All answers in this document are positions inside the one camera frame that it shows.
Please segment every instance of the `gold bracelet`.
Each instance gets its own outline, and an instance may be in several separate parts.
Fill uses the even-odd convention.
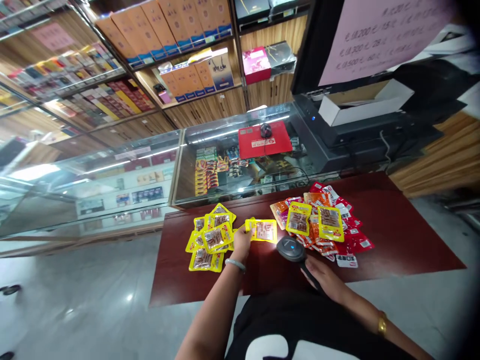
[[[382,338],[387,334],[387,314],[383,311],[380,311],[380,318],[378,319],[378,335]]]

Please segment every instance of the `handwritten sign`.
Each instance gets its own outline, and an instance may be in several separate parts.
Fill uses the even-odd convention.
[[[32,31],[33,35],[52,51],[63,49],[75,43],[70,35],[57,23]]]
[[[345,0],[318,86],[371,76],[412,59],[453,14],[449,0]]]

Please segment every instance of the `glass display case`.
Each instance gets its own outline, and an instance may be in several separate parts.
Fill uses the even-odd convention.
[[[0,176],[0,240],[73,242],[161,227],[176,210],[180,140],[171,131]]]
[[[306,186],[319,172],[291,124],[295,117],[300,115],[293,103],[288,102],[186,128],[171,205],[189,209]],[[275,122],[285,124],[292,151],[267,156],[260,151],[259,157],[239,160],[239,130]],[[217,182],[203,191],[199,190],[203,185],[196,178],[198,160],[216,161]]]

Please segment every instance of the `gray floor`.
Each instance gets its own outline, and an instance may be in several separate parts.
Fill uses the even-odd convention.
[[[480,239],[441,207],[425,199],[413,204],[468,269],[349,286],[435,358],[449,359],[479,281]],[[0,286],[23,286],[18,294],[0,295],[0,354],[15,351],[19,360],[172,360],[201,303],[148,308],[159,244],[154,237],[0,259]],[[246,300],[238,299],[237,314]]]

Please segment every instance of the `computer mouse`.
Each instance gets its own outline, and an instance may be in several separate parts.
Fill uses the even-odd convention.
[[[267,123],[263,123],[260,126],[260,134],[261,134],[261,137],[264,139],[270,138],[272,136],[272,127]]]

